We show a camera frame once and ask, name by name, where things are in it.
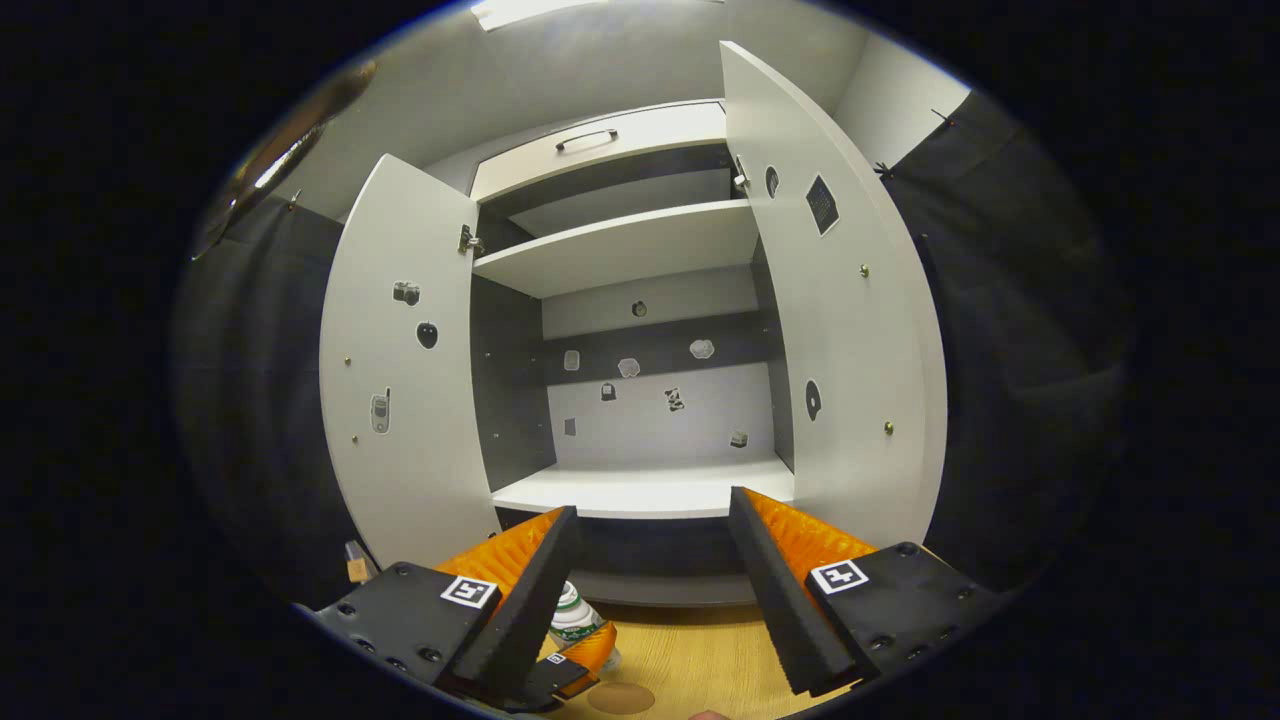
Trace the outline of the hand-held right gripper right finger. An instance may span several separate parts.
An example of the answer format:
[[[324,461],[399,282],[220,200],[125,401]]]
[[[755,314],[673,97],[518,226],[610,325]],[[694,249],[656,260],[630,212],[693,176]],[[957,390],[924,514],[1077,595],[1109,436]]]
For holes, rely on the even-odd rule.
[[[741,486],[730,492],[727,523],[796,694],[864,692],[904,676],[1006,603],[920,544],[876,550]]]

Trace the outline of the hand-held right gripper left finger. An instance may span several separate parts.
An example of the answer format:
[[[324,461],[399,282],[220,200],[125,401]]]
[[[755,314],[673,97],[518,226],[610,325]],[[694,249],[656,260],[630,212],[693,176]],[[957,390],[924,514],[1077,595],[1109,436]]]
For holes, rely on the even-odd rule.
[[[415,689],[516,700],[581,555],[575,506],[526,520],[436,568],[394,562],[305,619]]]

